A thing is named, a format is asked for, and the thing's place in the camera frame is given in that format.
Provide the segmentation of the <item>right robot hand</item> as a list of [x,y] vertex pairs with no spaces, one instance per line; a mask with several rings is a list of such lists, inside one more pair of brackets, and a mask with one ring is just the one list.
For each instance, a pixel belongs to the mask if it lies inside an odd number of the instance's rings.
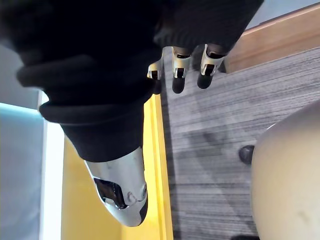
[[16,77],[42,90],[39,107],[85,161],[100,201],[128,227],[148,211],[144,104],[161,92],[163,49],[172,89],[184,89],[204,45],[199,87],[234,47],[261,0],[3,0],[0,43],[18,54]]

